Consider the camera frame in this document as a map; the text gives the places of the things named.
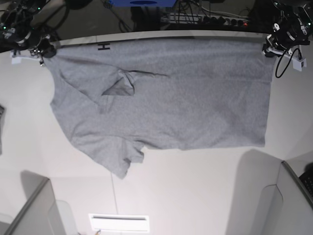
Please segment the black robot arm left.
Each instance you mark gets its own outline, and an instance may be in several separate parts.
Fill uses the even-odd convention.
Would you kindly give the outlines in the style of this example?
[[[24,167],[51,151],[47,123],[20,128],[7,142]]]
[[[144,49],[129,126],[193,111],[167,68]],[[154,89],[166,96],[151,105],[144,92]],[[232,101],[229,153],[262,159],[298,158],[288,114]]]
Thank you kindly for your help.
[[[277,14],[273,17],[271,34],[263,44],[266,57],[280,57],[290,49],[310,44],[313,34],[313,2],[311,0],[273,0]]]

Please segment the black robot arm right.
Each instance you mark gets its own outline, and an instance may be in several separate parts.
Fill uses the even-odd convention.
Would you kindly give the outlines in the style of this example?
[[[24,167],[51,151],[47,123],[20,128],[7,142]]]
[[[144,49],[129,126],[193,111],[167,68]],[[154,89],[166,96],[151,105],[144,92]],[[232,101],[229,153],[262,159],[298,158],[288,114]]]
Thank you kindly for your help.
[[[63,0],[45,20],[33,24],[49,0],[2,0],[6,5],[0,10],[0,51],[10,51],[13,58],[21,58],[21,51],[27,50],[27,59],[35,59],[44,65],[45,58],[52,58],[57,49],[51,39],[58,39],[57,30],[65,23],[71,10],[80,10],[90,0]]]

